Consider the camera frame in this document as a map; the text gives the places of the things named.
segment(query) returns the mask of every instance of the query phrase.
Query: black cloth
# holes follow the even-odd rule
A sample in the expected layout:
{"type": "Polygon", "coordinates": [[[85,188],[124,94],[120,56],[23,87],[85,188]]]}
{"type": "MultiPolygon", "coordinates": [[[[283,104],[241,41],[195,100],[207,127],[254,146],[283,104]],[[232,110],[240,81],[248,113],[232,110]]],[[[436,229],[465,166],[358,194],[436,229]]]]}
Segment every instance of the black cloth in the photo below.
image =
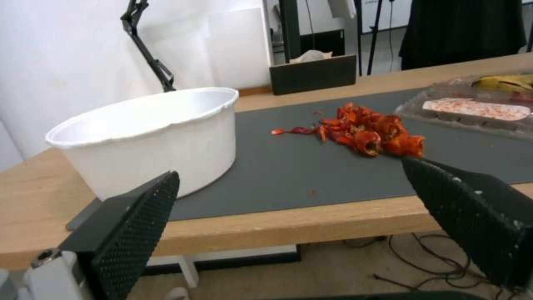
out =
{"type": "Polygon", "coordinates": [[[520,0],[413,0],[402,69],[515,54],[526,44],[520,0]]]}

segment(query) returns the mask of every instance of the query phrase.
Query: bowl rim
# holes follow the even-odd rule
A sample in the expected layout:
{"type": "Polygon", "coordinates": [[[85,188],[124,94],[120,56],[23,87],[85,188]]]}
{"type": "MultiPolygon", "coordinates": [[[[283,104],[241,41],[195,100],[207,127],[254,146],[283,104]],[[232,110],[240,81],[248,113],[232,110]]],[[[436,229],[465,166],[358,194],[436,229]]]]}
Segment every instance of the bowl rim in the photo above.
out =
{"type": "Polygon", "coordinates": [[[141,96],[141,97],[137,97],[137,98],[133,98],[133,99],[129,99],[129,100],[120,101],[120,102],[117,102],[117,103],[105,105],[105,106],[90,110],[88,112],[76,115],[74,117],[68,118],[67,120],[63,121],[62,123],[60,123],[60,124],[56,125],[54,128],[52,128],[45,135],[45,140],[51,146],[54,146],[54,147],[57,147],[57,148],[61,148],[61,149],[71,149],[71,148],[85,147],[85,146],[89,146],[89,145],[101,145],[101,144],[106,144],[106,143],[110,143],[110,142],[113,142],[113,141],[123,141],[123,140],[126,140],[126,139],[133,139],[133,138],[137,138],[137,137],[141,137],[141,136],[146,136],[146,135],[155,133],[157,131],[165,130],[166,128],[171,127],[171,126],[183,125],[183,124],[186,124],[186,123],[190,123],[190,122],[194,122],[194,121],[198,121],[198,120],[203,120],[203,119],[209,118],[209,117],[211,117],[213,115],[216,115],[216,114],[222,112],[223,110],[231,108],[235,104],[235,102],[237,101],[238,98],[239,98],[239,91],[237,91],[235,89],[232,89],[232,88],[219,88],[219,87],[183,89],[183,90],[177,90],[177,91],[166,92],[166,93],[150,94],[150,95],[146,95],[146,96],[141,96]],[[165,124],[162,124],[160,126],[157,126],[157,127],[154,127],[154,128],[146,128],[145,130],[140,130],[139,132],[134,133],[134,134],[130,134],[130,135],[124,135],[124,136],[120,136],[120,137],[109,136],[109,137],[104,137],[104,138],[101,138],[101,139],[86,139],[86,140],[79,140],[79,141],[58,141],[58,140],[54,139],[56,137],[56,135],[59,132],[61,132],[63,129],[65,129],[65,128],[67,128],[67,127],[69,127],[69,126],[71,126],[71,125],[73,125],[73,124],[75,124],[77,122],[79,122],[80,120],[83,120],[88,115],[94,114],[95,112],[97,112],[99,110],[109,109],[109,107],[112,107],[112,106],[120,106],[120,105],[123,105],[123,103],[125,103],[125,102],[144,101],[146,99],[150,99],[150,98],[153,98],[153,97],[160,97],[161,95],[180,94],[180,93],[201,93],[201,92],[208,92],[208,91],[225,92],[225,93],[230,93],[232,95],[231,95],[231,97],[228,97],[228,100],[226,100],[224,103],[222,103],[222,104],[220,104],[220,105],[218,105],[218,106],[216,106],[216,107],[214,107],[212,109],[206,110],[205,112],[203,112],[203,113],[201,113],[199,115],[195,115],[194,117],[181,119],[180,121],[172,121],[172,120],[170,120],[169,122],[167,122],[165,124]]]}

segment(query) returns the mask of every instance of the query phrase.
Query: black box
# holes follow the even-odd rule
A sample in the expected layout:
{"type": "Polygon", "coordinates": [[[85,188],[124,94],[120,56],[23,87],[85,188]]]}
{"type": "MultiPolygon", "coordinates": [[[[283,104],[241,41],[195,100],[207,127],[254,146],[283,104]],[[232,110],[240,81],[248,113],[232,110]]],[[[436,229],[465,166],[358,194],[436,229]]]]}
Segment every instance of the black box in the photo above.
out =
{"type": "Polygon", "coordinates": [[[274,95],[334,88],[356,82],[355,55],[270,67],[274,95]]]}

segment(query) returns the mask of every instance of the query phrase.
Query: plastic container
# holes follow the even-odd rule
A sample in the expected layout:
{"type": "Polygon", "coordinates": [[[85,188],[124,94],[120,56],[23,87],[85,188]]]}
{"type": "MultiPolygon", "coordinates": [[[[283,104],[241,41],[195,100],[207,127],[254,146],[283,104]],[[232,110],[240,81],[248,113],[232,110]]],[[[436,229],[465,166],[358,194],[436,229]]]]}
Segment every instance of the plastic container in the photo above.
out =
{"type": "Polygon", "coordinates": [[[105,200],[175,170],[178,197],[223,175],[235,161],[239,92],[202,88],[150,95],[70,118],[46,134],[105,200]]]}
{"type": "Polygon", "coordinates": [[[495,135],[503,135],[533,141],[533,102],[515,99],[511,93],[498,91],[478,91],[468,86],[435,84],[419,93],[415,98],[400,105],[396,114],[409,119],[466,128],[495,135]],[[502,107],[527,112],[517,118],[486,117],[470,113],[438,111],[426,107],[432,101],[468,101],[468,105],[480,107],[478,110],[496,110],[502,107]]]}

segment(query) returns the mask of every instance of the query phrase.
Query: floor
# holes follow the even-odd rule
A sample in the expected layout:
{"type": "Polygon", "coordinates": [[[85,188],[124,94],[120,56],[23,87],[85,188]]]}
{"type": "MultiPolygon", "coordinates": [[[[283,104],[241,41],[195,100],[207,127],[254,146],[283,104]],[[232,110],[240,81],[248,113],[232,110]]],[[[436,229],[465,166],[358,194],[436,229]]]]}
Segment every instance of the floor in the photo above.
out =
{"type": "MultiPolygon", "coordinates": [[[[241,267],[200,273],[200,284],[189,289],[192,300],[201,299],[276,299],[286,297],[317,297],[334,295],[405,292],[405,288],[373,278],[380,276],[415,285],[431,277],[393,256],[387,242],[377,242],[365,248],[349,247],[364,240],[349,243],[325,242],[305,244],[301,247],[302,261],[288,264],[241,267]]],[[[426,244],[436,253],[465,262],[465,254],[451,240],[427,239],[426,244]]],[[[406,259],[428,269],[446,271],[450,267],[423,252],[411,235],[397,235],[394,248],[406,259]]],[[[472,279],[457,284],[473,283],[472,279]]],[[[141,278],[128,299],[164,299],[174,287],[185,287],[181,274],[141,278]]],[[[422,290],[452,290],[444,281],[433,281],[422,290]]],[[[499,289],[481,284],[463,290],[485,299],[495,299],[499,289]]],[[[504,292],[499,299],[507,299],[504,292]]]]}

